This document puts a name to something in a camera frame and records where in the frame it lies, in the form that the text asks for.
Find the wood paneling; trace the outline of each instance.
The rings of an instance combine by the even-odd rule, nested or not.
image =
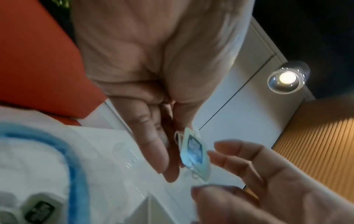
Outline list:
[[[302,104],[273,150],[354,201],[354,97]]]

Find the white molding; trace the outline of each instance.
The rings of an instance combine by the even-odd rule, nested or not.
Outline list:
[[[281,53],[279,48],[275,45],[275,43],[270,39],[267,33],[263,30],[263,28],[259,25],[256,19],[252,16],[250,27],[255,30],[255,32],[259,35],[260,39],[263,40],[264,44],[275,53],[275,58],[278,59],[279,65],[284,64],[288,60],[286,57]],[[305,101],[315,100],[316,98],[311,93],[309,88],[305,85],[300,89],[300,92],[305,98]]]

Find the small packet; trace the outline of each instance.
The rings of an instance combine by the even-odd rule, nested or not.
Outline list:
[[[180,149],[182,163],[204,181],[210,176],[210,158],[203,141],[190,129],[176,132],[176,143]]]

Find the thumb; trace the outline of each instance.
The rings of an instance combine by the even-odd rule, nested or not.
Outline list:
[[[188,127],[192,129],[192,121],[198,112],[202,102],[200,103],[178,103],[176,102],[172,108],[173,125],[176,130],[183,131]]]
[[[202,189],[196,203],[202,224],[284,224],[271,214],[218,187]]]

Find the recessed light fixture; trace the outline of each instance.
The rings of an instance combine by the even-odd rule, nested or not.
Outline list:
[[[290,94],[298,91],[310,75],[309,66],[302,61],[282,64],[268,77],[268,87],[275,93]]]

